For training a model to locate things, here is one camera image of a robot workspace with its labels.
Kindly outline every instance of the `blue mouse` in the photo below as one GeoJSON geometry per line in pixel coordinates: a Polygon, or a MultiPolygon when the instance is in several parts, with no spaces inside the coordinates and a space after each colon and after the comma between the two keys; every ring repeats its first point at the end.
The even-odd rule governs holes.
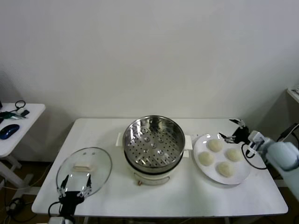
{"type": "Polygon", "coordinates": [[[13,124],[13,125],[7,125],[6,127],[2,128],[0,131],[0,139],[5,140],[8,139],[10,136],[12,136],[13,133],[15,133],[17,130],[19,130],[20,126],[13,124]]]}

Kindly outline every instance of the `cable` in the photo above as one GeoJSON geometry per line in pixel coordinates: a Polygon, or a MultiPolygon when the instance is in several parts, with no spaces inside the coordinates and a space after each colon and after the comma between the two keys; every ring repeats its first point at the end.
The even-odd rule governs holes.
{"type": "Polygon", "coordinates": [[[6,216],[6,218],[4,219],[4,222],[3,222],[3,224],[6,224],[6,220],[7,220],[7,218],[8,218],[8,223],[7,223],[7,224],[9,224],[9,223],[10,223],[10,216],[6,216]]]}
{"type": "Polygon", "coordinates": [[[52,163],[50,163],[50,165],[46,167],[46,169],[45,169],[43,175],[42,175],[36,182],[34,182],[33,184],[29,185],[28,187],[25,187],[25,188],[9,188],[9,187],[5,187],[5,186],[3,186],[3,188],[5,188],[5,189],[10,189],[10,190],[22,190],[22,189],[30,188],[30,187],[36,185],[36,184],[37,184],[37,183],[38,183],[38,182],[45,176],[47,169],[48,169],[51,165],[52,165],[52,163]]]}
{"type": "Polygon", "coordinates": [[[10,218],[11,218],[12,220],[14,220],[15,222],[17,222],[17,223],[26,223],[26,222],[29,222],[30,220],[34,219],[36,216],[37,216],[37,214],[35,214],[33,217],[31,217],[31,218],[29,218],[29,219],[21,220],[21,221],[15,219],[13,216],[10,216],[10,218]]]}
{"type": "MultiPolygon", "coordinates": [[[[5,205],[5,207],[7,207],[7,202],[6,202],[6,188],[4,188],[4,205],[5,205]]],[[[35,218],[36,216],[37,216],[37,214],[35,214],[35,215],[33,215],[33,217],[31,217],[31,218],[29,218],[29,219],[26,219],[26,220],[17,220],[17,219],[15,219],[12,215],[9,215],[9,213],[8,213],[8,210],[6,210],[6,213],[7,213],[7,216],[9,217],[9,222],[8,222],[8,224],[10,223],[10,218],[12,219],[12,220],[14,220],[15,222],[17,222],[17,223],[26,223],[26,222],[29,222],[30,220],[32,220],[33,218],[35,218]]]]}
{"type": "Polygon", "coordinates": [[[18,100],[17,102],[15,102],[14,106],[16,107],[15,110],[12,110],[12,111],[9,111],[9,113],[11,112],[15,112],[15,111],[18,111],[19,109],[21,108],[24,108],[26,105],[26,102],[24,100],[18,100]],[[18,103],[22,102],[24,105],[23,106],[17,106],[18,103]]]}
{"type": "Polygon", "coordinates": [[[0,224],[5,224],[6,220],[7,220],[8,216],[5,217],[5,219],[2,219],[2,221],[0,222],[0,224]]]}
{"type": "Polygon", "coordinates": [[[249,163],[249,165],[251,165],[252,167],[254,167],[255,169],[260,169],[260,170],[263,170],[263,169],[267,169],[267,167],[264,167],[264,168],[260,168],[260,167],[256,167],[255,165],[253,165],[251,162],[249,162],[249,160],[247,159],[245,153],[244,153],[244,150],[243,150],[243,147],[245,146],[246,144],[244,143],[242,146],[241,146],[241,150],[242,150],[242,154],[245,158],[245,160],[247,161],[247,163],[249,163]]]}
{"type": "Polygon", "coordinates": [[[285,139],[287,138],[287,137],[289,137],[289,135],[291,134],[291,133],[293,133],[297,128],[299,127],[299,124],[294,124],[294,127],[292,128],[292,126],[291,127],[289,127],[289,128],[292,128],[289,132],[288,132],[288,134],[285,136],[285,137],[283,137],[282,135],[284,134],[284,132],[286,132],[286,131],[288,131],[288,129],[287,130],[285,130],[280,136],[279,136],[279,138],[277,139],[277,141],[285,141],[285,139]]]}
{"type": "Polygon", "coordinates": [[[51,213],[50,213],[51,207],[52,207],[54,204],[58,204],[58,203],[60,203],[60,202],[59,202],[59,201],[58,201],[58,202],[53,202],[53,203],[49,206],[49,208],[48,208],[48,216],[49,216],[49,217],[52,217],[52,216],[51,216],[51,213]]]}

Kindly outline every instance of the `white table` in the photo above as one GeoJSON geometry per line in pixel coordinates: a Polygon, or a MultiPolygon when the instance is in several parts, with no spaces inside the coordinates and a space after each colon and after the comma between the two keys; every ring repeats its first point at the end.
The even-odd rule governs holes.
{"type": "MultiPolygon", "coordinates": [[[[31,181],[33,175],[28,174],[24,180],[19,178],[14,173],[14,169],[21,168],[21,164],[10,154],[14,150],[15,146],[21,141],[21,139],[27,133],[27,131],[31,128],[31,126],[35,123],[35,121],[39,118],[39,116],[42,114],[42,112],[45,110],[45,105],[44,104],[26,104],[25,108],[28,111],[30,111],[30,113],[26,116],[27,119],[22,119],[22,120],[5,119],[0,124],[0,130],[10,124],[20,125],[20,129],[16,133],[14,133],[11,137],[9,137],[6,140],[0,140],[0,158],[5,158],[13,165],[11,167],[11,169],[9,169],[2,162],[0,162],[0,175],[5,177],[9,182],[11,182],[17,188],[28,187],[28,183],[31,181]]],[[[14,104],[3,103],[3,107],[0,109],[0,112],[11,111],[14,109],[16,109],[14,104]]],[[[37,193],[35,188],[32,188],[31,191],[29,188],[21,189],[16,192],[14,197],[20,197],[25,192],[30,193],[30,194],[37,193]]]]}
{"type": "MultiPolygon", "coordinates": [[[[237,125],[228,119],[174,119],[185,134],[232,134],[237,125]]],[[[84,147],[107,150],[113,162],[104,187],[77,206],[86,217],[239,217],[283,214],[288,207],[268,170],[252,169],[241,184],[228,186],[205,176],[190,158],[183,158],[174,176],[159,186],[138,186],[115,142],[133,119],[78,119],[65,140],[34,203],[35,213],[46,214],[58,200],[56,173],[62,162],[84,147]]],[[[58,213],[59,205],[52,207],[58,213]]]]}
{"type": "Polygon", "coordinates": [[[294,100],[296,100],[299,103],[299,94],[292,91],[292,89],[293,88],[288,88],[286,91],[291,97],[293,97],[294,100]]]}

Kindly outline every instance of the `robotic arm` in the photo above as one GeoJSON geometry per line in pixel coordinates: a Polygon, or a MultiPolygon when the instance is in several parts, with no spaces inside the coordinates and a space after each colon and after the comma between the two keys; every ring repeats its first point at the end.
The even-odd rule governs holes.
{"type": "Polygon", "coordinates": [[[242,153],[246,161],[254,168],[266,169],[266,167],[256,167],[249,161],[256,153],[259,153],[265,163],[269,162],[281,174],[284,182],[299,201],[299,150],[291,142],[283,142],[299,125],[295,124],[288,128],[275,142],[260,132],[249,133],[248,127],[242,120],[230,119],[230,121],[238,124],[239,127],[232,136],[227,137],[219,133],[222,138],[227,143],[244,142],[242,153]]]}

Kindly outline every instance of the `dough ball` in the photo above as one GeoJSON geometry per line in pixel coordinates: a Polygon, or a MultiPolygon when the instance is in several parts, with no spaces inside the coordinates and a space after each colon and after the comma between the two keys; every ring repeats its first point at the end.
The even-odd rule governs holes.
{"type": "Polygon", "coordinates": [[[226,151],[226,156],[229,160],[231,160],[233,162],[238,162],[242,159],[240,149],[236,149],[236,148],[229,148],[226,151]]]}
{"type": "Polygon", "coordinates": [[[217,166],[217,171],[225,177],[231,177],[235,174],[234,166],[229,162],[221,162],[217,166]]]}
{"type": "Polygon", "coordinates": [[[214,156],[209,152],[202,152],[198,156],[199,162],[204,166],[210,166],[214,162],[214,156]]]}
{"type": "Polygon", "coordinates": [[[222,150],[222,143],[218,139],[209,140],[207,143],[207,147],[211,149],[213,152],[220,152],[222,150]]]}

